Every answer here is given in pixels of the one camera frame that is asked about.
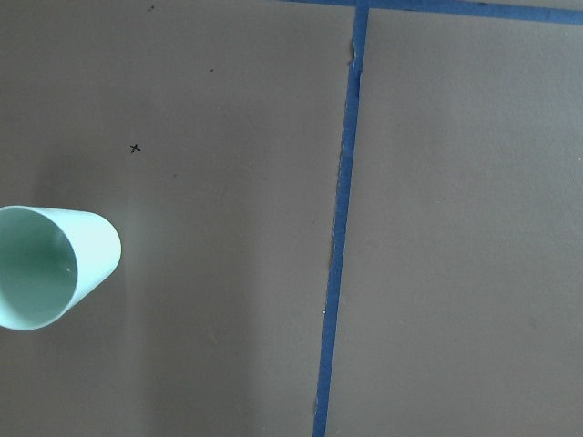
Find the green plastic cup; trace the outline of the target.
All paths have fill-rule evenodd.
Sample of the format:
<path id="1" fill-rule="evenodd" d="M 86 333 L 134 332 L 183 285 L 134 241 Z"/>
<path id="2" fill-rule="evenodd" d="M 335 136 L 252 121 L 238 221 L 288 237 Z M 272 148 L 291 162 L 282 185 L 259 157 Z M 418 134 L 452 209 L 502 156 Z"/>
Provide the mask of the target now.
<path id="1" fill-rule="evenodd" d="M 1 326 L 37 330 L 71 310 L 121 259 L 114 226 L 96 213 L 1 208 Z"/>

